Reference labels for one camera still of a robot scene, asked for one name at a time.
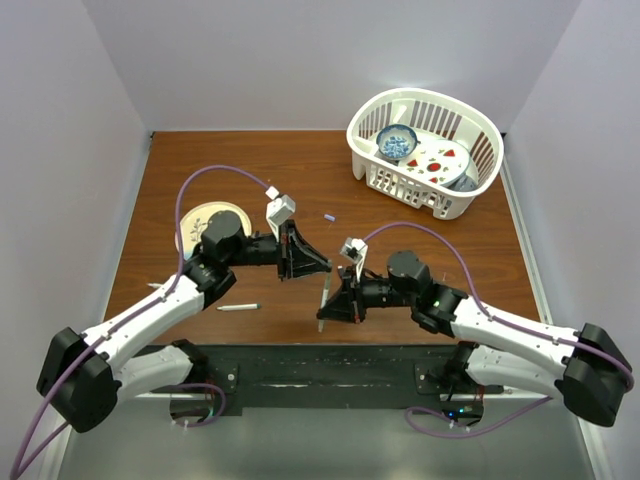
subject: blue and white bowl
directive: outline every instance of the blue and white bowl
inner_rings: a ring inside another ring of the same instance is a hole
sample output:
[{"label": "blue and white bowl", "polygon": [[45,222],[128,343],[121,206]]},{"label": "blue and white bowl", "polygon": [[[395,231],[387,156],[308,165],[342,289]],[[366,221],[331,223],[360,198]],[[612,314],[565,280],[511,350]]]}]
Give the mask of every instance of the blue and white bowl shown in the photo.
[{"label": "blue and white bowl", "polygon": [[376,137],[376,143],[380,155],[397,164],[403,158],[411,155],[420,142],[412,128],[394,124],[380,130]]}]

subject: robotic arm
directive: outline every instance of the robotic arm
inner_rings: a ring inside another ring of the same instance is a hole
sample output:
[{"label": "robotic arm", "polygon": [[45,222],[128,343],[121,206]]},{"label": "robotic arm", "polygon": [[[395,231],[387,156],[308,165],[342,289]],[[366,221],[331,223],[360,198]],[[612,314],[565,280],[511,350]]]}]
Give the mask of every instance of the robotic arm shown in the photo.
[{"label": "robotic arm", "polygon": [[[368,308],[410,307],[411,319],[421,328],[461,340],[444,368],[429,372],[445,388],[508,385],[563,398],[571,412],[597,425],[614,424],[627,391],[625,375],[601,357],[563,343],[594,347],[631,370],[602,328],[585,324],[575,331],[544,325],[485,305],[491,317],[506,320],[507,326],[488,317],[465,292],[434,281],[429,267],[411,251],[389,257],[387,277],[363,268],[362,240],[348,239],[341,253],[355,265],[338,271],[340,289],[318,311],[321,321],[360,323]],[[533,336],[531,330],[553,341]]]},{"label": "robotic arm", "polygon": [[[76,431],[91,430],[119,403],[141,393],[185,381],[206,381],[208,359],[186,340],[133,357],[158,335],[220,299],[236,282],[231,267],[275,265],[280,280],[331,271],[331,262],[302,238],[289,219],[295,203],[273,188],[267,195],[271,198],[267,221],[272,233],[247,237],[235,213],[216,213],[170,295],[167,291],[175,276],[108,322],[80,334],[66,328],[53,337],[37,383],[43,396],[89,345],[106,338],[62,384],[51,402]],[[113,325],[153,300],[157,302],[154,306],[109,334]]]}]

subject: pen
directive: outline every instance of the pen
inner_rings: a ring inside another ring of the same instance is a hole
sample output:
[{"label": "pen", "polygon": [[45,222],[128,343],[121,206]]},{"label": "pen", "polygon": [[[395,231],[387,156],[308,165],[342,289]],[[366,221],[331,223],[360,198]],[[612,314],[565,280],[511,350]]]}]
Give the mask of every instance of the pen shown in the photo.
[{"label": "pen", "polygon": [[260,308],[259,303],[245,303],[243,305],[223,305],[221,307],[217,307],[217,310],[221,312],[234,312],[236,310],[257,310]]}]

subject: wood grain surface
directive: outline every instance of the wood grain surface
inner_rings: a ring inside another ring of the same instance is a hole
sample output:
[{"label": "wood grain surface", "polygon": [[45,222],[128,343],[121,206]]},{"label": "wood grain surface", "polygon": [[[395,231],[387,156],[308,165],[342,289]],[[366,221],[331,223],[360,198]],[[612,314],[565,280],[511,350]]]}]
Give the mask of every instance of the wood grain surface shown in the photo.
[{"label": "wood grain surface", "polygon": [[[177,267],[173,211],[181,184],[211,164],[243,168],[290,195],[304,238],[332,259],[346,237],[362,238],[398,220],[417,222],[449,239],[467,261],[483,300],[538,319],[500,177],[458,219],[437,220],[426,207],[416,210],[367,187],[351,172],[351,150],[342,131],[157,133],[138,195],[106,318],[128,308],[164,283]],[[267,232],[267,197],[255,183],[231,172],[207,173],[188,190],[182,214],[210,201],[242,207],[253,229]],[[323,218],[336,217],[335,223]],[[468,291],[460,266],[430,236],[410,228],[382,233],[369,243],[367,267],[386,273],[393,251],[411,249],[435,278]],[[262,309],[219,312],[211,307],[156,340],[187,338],[194,343],[434,343],[453,342],[418,328],[406,308],[372,309],[360,325],[327,322],[318,333],[324,275],[281,283],[275,267],[234,269],[237,284],[218,305],[260,303]],[[334,274],[332,292],[337,287]]]}]

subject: round beige plate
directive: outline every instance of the round beige plate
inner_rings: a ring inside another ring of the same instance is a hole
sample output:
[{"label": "round beige plate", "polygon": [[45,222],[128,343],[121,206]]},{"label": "round beige plate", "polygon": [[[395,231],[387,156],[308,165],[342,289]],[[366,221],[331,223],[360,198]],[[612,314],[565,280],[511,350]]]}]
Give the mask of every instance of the round beige plate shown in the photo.
[{"label": "round beige plate", "polygon": [[[184,245],[184,258],[189,259],[193,254],[193,247],[200,241],[200,236],[207,228],[207,222],[214,213],[230,210],[237,213],[242,222],[242,229],[245,235],[253,233],[251,219],[249,215],[237,205],[229,202],[209,202],[203,203],[193,208],[180,220],[180,231],[182,233],[182,244]],[[176,250],[178,249],[178,237],[175,237]]]}]

